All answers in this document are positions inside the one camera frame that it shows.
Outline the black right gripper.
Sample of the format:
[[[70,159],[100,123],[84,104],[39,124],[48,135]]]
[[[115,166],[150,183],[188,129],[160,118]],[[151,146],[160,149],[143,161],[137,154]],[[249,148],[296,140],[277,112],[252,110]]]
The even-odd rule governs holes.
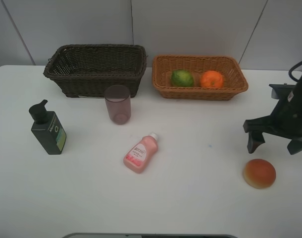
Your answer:
[[[249,136],[249,153],[265,143],[262,133],[267,133],[292,139],[287,149],[291,155],[297,154],[302,151],[302,99],[279,100],[270,115],[248,119],[243,127]]]

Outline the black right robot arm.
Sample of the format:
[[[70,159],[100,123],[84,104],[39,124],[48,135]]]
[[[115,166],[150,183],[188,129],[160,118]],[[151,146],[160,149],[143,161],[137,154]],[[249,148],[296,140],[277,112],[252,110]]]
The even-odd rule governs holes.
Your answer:
[[[244,122],[244,131],[249,136],[247,149],[250,154],[265,143],[264,133],[290,139],[287,149],[291,155],[302,151],[302,61],[294,65],[288,75],[296,82],[295,85],[269,85],[272,98],[278,100],[272,113]]]

